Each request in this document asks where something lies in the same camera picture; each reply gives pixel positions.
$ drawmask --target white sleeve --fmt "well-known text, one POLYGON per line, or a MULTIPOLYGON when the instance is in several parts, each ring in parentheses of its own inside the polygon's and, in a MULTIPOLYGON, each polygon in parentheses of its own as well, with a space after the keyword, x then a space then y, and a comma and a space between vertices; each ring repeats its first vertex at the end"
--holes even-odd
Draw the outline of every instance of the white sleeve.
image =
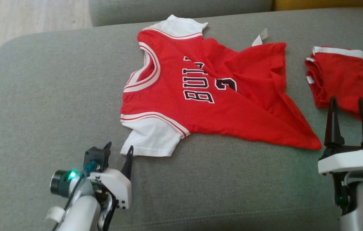
POLYGON ((135 156, 168 157, 183 138, 171 125, 155 117, 122 124, 133 129, 120 151, 123 155, 133 145, 135 156))
POLYGON ((144 28, 143 30, 156 30, 173 39, 187 39, 202 35, 208 22, 200 23, 194 19, 179 18, 170 15, 166 20, 144 28))

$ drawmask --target white tag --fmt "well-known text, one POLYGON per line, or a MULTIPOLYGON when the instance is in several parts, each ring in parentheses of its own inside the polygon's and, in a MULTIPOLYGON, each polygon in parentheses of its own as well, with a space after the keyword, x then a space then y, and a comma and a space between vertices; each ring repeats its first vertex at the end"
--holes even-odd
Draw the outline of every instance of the white tag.
POLYGON ((312 77, 311 77, 311 76, 306 76, 306 78, 307 78, 307 82, 308 82, 309 84, 313 84, 313 83, 315 83, 315 82, 314 82, 314 79, 312 79, 312 77))
POLYGON ((306 58, 306 60, 310 61, 310 62, 315 62, 316 61, 315 58, 310 58, 310 57, 306 58))
POLYGON ((261 34, 257 36, 253 44, 251 44, 252 47, 263 44, 263 40, 268 37, 267 28, 265 28, 261 34))

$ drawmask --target couch cushion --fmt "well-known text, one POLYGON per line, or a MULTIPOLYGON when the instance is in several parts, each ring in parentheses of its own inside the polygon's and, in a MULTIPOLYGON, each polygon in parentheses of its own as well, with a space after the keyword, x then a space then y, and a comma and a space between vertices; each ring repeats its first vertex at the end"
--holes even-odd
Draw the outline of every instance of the couch cushion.
POLYGON ((270 11, 272 0, 89 0, 93 26, 270 11))
MULTIPOLYGON (((287 42, 287 93, 324 140, 327 111, 314 106, 304 59, 313 46, 363 50, 363 9, 316 9, 197 19, 205 37, 236 51, 265 27, 287 42)), ((0 230, 51 230, 49 191, 58 169, 80 169, 85 150, 112 141, 110 167, 130 130, 120 122, 122 89, 142 67, 136 34, 152 22, 23 36, 0 48, 0 230)), ((340 114, 347 144, 360 122, 340 114)), ((322 151, 193 134, 169 158, 136 157, 133 201, 112 230, 336 230, 331 177, 322 151)))

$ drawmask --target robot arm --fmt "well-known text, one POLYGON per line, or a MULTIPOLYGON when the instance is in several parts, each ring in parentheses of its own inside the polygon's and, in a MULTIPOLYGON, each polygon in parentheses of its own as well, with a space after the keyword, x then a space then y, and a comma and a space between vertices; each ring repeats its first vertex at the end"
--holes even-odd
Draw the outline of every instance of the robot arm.
POLYGON ((84 170, 58 170, 51 180, 51 193, 69 198, 65 208, 54 206, 46 219, 56 222, 53 231, 107 231, 115 209, 129 209, 131 204, 130 147, 121 171, 108 168, 111 142, 103 149, 85 152, 84 170))
POLYGON ((337 100, 331 99, 324 145, 318 161, 320 174, 333 176, 334 204, 342 210, 341 231, 363 231, 363 98, 359 100, 362 119, 360 146, 345 146, 337 118, 337 100))

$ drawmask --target red basketball jersey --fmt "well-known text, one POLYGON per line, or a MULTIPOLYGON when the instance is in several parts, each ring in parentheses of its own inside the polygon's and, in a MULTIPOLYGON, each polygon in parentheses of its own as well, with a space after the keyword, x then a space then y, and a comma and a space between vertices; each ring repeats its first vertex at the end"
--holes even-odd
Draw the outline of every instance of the red basketball jersey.
POLYGON ((121 153, 169 156, 191 133, 321 149, 285 93, 286 44, 236 52, 203 39, 206 25, 170 16, 139 33, 145 64, 124 88, 121 122, 133 131, 121 153))
POLYGON ((331 97, 336 96, 338 106, 360 120, 358 102, 363 98, 363 51, 313 47, 305 64, 316 107, 328 108, 331 97))

